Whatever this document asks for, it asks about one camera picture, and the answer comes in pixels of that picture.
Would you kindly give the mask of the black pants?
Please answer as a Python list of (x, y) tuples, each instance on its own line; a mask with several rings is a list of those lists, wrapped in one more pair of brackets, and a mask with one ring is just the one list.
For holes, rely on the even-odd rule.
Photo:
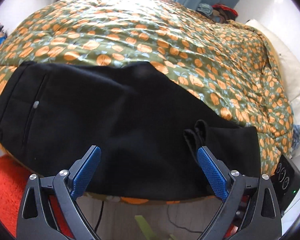
[(24, 62), (0, 95), (0, 143), (42, 176), (93, 145), (88, 191), (149, 200), (210, 194), (194, 153), (207, 146), (231, 170), (261, 173), (257, 130), (218, 116), (149, 62), (122, 68)]

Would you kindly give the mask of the black device with dials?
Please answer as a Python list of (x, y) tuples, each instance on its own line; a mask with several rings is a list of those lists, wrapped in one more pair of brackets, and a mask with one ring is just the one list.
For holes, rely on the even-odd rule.
[(300, 170), (289, 158), (281, 155), (275, 172), (270, 179), (281, 217), (283, 217), (300, 190)]

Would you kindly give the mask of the orange fluffy garment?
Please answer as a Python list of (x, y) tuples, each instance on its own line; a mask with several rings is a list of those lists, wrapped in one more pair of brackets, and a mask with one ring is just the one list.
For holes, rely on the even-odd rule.
[(55, 193), (9, 155), (0, 157), (0, 239), (74, 239)]

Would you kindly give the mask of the green strip on floor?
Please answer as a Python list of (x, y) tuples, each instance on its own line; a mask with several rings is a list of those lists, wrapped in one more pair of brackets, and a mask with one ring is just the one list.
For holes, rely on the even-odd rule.
[(135, 215), (134, 219), (146, 240), (161, 240), (142, 215)]

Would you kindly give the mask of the green orange floral bedspread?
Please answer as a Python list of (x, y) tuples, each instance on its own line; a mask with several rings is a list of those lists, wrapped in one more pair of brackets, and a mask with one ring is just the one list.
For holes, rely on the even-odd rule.
[(277, 55), (257, 29), (215, 23), (171, 0), (60, 0), (0, 45), (0, 95), (24, 62), (122, 68), (149, 62), (218, 116), (257, 130), (261, 174), (292, 149)]

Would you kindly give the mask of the pile of clothes by curtain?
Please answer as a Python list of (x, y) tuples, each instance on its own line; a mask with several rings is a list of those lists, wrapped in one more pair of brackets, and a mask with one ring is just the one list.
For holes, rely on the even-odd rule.
[(216, 23), (235, 21), (238, 17), (238, 12), (236, 10), (223, 4), (209, 5), (206, 3), (200, 3), (196, 12)]

